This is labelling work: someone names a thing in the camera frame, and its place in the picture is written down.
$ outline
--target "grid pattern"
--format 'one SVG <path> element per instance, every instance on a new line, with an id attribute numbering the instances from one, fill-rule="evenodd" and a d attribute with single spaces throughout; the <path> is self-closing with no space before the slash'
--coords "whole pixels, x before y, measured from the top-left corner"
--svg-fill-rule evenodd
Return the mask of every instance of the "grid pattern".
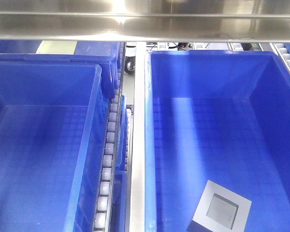
<path id="1" fill-rule="evenodd" d="M 86 115 L 85 106 L 3 109 L 0 232 L 62 231 Z"/>
<path id="2" fill-rule="evenodd" d="M 248 99 L 153 104 L 158 231 L 185 232 L 212 180 L 252 200 L 246 232 L 290 232 L 290 203 Z"/>

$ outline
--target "wheel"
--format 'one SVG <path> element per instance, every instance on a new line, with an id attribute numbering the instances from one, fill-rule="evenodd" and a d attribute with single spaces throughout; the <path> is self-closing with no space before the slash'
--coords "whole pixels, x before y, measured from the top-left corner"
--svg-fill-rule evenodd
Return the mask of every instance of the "wheel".
<path id="1" fill-rule="evenodd" d="M 126 57 L 125 72 L 128 74 L 134 74 L 134 71 L 135 71 L 135 57 Z"/>

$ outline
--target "metal frame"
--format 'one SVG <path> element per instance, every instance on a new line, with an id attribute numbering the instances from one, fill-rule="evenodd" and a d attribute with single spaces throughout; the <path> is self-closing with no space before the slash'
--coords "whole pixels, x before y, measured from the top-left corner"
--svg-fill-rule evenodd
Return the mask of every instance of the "metal frame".
<path id="1" fill-rule="evenodd" d="M 136 43 L 132 156 L 129 156 L 127 232 L 145 229 L 145 54 L 146 43 Z"/>
<path id="2" fill-rule="evenodd" d="M 290 0 L 0 0 L 0 39 L 290 42 Z"/>

